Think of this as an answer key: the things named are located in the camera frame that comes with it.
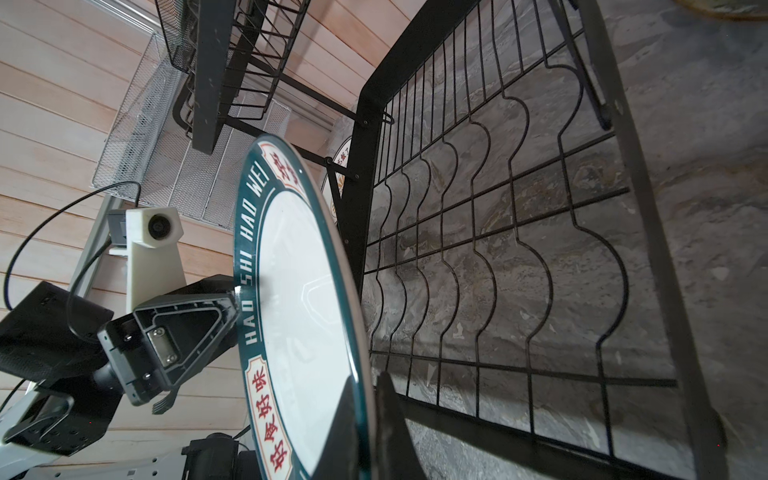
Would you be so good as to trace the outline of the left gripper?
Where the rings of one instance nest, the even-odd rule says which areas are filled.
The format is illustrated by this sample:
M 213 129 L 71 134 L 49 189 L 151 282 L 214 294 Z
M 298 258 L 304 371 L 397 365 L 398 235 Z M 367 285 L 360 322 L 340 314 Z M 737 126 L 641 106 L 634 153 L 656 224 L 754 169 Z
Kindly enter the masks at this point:
M 238 314 L 233 278 L 221 274 L 148 300 L 99 329 L 107 362 L 93 381 L 162 415 L 184 383 L 237 345 Z

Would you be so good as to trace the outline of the mint green flower plate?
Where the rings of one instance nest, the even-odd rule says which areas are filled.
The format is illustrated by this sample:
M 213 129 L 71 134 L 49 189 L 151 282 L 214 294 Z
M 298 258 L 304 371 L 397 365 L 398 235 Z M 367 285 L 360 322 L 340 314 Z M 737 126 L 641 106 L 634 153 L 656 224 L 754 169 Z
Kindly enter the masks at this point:
M 719 20 L 767 21 L 767 0 L 676 0 L 676 3 Z

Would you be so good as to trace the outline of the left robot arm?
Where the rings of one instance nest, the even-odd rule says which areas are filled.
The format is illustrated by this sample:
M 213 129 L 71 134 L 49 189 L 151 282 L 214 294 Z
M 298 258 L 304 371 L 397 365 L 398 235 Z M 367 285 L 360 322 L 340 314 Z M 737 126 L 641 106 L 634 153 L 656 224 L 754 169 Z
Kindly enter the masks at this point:
M 1 417 L 1 476 L 100 440 L 122 399 L 169 411 L 181 386 L 236 343 L 233 280 L 215 275 L 117 317 L 49 282 L 1 322 L 1 370 L 30 390 Z

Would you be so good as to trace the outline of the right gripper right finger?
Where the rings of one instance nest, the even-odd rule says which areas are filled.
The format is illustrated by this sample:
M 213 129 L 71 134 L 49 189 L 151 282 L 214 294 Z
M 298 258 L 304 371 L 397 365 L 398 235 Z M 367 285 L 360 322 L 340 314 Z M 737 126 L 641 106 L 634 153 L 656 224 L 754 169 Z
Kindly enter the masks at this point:
M 391 376 L 381 372 L 375 387 L 377 433 L 376 472 L 379 479 L 421 479 L 420 464 Z

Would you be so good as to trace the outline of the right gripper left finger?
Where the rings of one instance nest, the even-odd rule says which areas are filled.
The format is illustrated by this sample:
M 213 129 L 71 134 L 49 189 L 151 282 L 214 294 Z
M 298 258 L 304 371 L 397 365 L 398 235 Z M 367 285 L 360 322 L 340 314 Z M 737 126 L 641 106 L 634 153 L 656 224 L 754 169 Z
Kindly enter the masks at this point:
M 348 377 L 311 479 L 358 478 L 359 436 L 355 415 L 354 382 L 352 377 Z

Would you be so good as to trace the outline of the green rim white plate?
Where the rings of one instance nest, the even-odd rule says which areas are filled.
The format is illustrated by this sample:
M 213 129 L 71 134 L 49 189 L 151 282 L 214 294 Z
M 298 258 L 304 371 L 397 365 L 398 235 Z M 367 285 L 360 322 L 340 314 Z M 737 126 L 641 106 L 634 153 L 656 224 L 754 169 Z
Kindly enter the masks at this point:
M 360 300 L 338 230 L 297 151 L 249 147 L 234 210 L 239 357 L 265 479 L 311 479 L 348 377 L 359 478 L 375 477 L 376 415 Z

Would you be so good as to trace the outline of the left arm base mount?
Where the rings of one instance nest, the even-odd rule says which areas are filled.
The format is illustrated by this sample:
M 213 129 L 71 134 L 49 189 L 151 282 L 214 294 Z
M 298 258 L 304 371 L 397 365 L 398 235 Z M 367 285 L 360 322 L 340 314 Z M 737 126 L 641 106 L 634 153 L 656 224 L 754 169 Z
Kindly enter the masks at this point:
M 256 453 L 224 433 L 193 440 L 181 450 L 185 457 L 182 479 L 261 479 Z

